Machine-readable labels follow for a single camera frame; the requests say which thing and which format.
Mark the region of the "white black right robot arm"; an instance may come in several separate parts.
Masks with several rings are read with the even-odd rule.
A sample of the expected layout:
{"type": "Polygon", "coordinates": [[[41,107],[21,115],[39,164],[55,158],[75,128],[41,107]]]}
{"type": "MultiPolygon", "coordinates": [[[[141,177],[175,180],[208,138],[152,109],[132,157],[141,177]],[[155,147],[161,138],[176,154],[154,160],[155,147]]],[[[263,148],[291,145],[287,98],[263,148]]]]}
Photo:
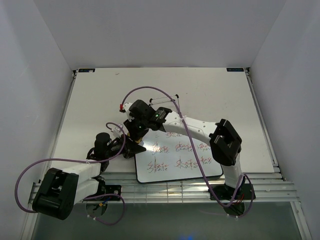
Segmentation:
{"type": "Polygon", "coordinates": [[[142,100],[125,103],[121,109],[130,138],[146,149],[135,156],[139,183],[224,176],[230,198],[244,193],[242,139],[228,120],[182,117],[169,108],[155,110],[142,100]]]}

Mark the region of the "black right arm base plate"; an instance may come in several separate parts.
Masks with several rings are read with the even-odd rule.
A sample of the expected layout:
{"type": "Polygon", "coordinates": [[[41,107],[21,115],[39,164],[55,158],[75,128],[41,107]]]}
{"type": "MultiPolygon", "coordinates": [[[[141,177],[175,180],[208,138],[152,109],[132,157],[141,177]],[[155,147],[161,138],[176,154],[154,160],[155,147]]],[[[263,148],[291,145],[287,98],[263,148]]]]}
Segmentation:
{"type": "MultiPolygon", "coordinates": [[[[226,186],[225,184],[212,184],[211,185],[215,195],[219,200],[231,200],[234,188],[226,186]]],[[[251,200],[253,195],[253,199],[256,199],[256,194],[254,191],[252,191],[251,185],[249,183],[244,183],[241,185],[237,193],[234,197],[235,200],[251,200]]]]}

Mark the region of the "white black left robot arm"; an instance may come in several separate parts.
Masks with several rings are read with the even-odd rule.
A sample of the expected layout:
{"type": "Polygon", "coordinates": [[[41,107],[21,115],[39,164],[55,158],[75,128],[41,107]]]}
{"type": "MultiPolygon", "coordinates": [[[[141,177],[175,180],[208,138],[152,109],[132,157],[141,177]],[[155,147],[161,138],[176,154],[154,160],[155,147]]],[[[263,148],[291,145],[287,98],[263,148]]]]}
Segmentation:
{"type": "Polygon", "coordinates": [[[101,205],[119,201],[121,193],[115,191],[119,191],[120,187],[106,185],[101,174],[116,154],[130,159],[145,151],[145,147],[127,135],[111,139],[106,132],[97,134],[94,146],[87,153],[87,163],[64,169],[52,167],[46,172],[32,202],[32,209],[36,213],[65,220],[73,206],[86,198],[100,200],[101,205]]]}

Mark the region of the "yellow bone-shaped eraser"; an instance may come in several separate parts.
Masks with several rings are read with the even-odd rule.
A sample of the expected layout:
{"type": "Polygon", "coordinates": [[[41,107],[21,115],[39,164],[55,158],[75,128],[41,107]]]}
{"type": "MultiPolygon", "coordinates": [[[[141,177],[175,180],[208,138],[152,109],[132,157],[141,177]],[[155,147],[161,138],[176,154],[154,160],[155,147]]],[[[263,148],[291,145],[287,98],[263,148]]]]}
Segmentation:
{"type": "Polygon", "coordinates": [[[127,134],[127,137],[136,144],[139,144],[143,140],[142,137],[140,137],[139,139],[133,139],[129,133],[127,134]]]}

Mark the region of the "folding metal easel stand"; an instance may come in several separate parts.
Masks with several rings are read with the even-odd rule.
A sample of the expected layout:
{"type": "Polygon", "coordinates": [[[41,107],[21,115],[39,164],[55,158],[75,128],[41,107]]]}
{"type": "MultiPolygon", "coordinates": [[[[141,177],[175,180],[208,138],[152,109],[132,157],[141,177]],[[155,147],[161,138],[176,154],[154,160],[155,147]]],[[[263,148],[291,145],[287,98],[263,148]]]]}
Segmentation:
{"type": "Polygon", "coordinates": [[[178,106],[180,106],[180,97],[178,94],[170,95],[168,96],[162,96],[162,97],[155,97],[155,98],[150,98],[149,99],[149,105],[160,105],[160,104],[165,104],[169,102],[175,102],[178,106]]]}

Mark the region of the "blue left corner label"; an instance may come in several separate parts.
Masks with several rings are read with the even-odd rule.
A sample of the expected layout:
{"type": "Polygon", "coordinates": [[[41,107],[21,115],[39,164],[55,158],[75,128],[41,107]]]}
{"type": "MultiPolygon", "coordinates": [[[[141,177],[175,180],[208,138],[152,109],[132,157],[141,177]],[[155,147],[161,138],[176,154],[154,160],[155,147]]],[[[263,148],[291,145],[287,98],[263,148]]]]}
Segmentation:
{"type": "Polygon", "coordinates": [[[78,73],[94,73],[95,70],[95,68],[80,68],[78,73]]]}

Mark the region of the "blue right corner label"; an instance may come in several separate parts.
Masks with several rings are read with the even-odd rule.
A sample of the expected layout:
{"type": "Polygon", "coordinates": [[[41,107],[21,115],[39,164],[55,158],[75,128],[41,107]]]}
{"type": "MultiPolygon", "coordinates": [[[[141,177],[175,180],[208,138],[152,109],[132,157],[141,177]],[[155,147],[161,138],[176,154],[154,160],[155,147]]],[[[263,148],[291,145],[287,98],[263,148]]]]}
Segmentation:
{"type": "Polygon", "coordinates": [[[227,67],[227,72],[244,72],[244,69],[241,67],[227,67]]]}

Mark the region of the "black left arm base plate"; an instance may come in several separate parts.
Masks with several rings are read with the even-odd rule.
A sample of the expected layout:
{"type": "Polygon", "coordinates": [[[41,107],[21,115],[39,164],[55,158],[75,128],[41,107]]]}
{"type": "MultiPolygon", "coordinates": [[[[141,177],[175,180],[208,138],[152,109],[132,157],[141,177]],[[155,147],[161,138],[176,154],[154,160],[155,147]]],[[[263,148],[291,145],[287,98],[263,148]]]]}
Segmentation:
{"type": "Polygon", "coordinates": [[[95,194],[84,198],[84,201],[119,201],[120,198],[116,195],[121,195],[121,185],[99,185],[95,194]]]}

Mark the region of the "blue corner label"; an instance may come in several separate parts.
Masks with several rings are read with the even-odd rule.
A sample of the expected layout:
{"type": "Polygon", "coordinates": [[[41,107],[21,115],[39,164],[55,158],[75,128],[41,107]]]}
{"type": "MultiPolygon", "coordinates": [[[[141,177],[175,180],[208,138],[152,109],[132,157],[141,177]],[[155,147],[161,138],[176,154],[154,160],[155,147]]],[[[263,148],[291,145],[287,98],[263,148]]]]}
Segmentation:
{"type": "Polygon", "coordinates": [[[78,73],[94,73],[95,70],[95,68],[80,68],[78,73]]]}
{"type": "Polygon", "coordinates": [[[241,67],[227,67],[227,72],[244,72],[244,69],[241,67]]]}

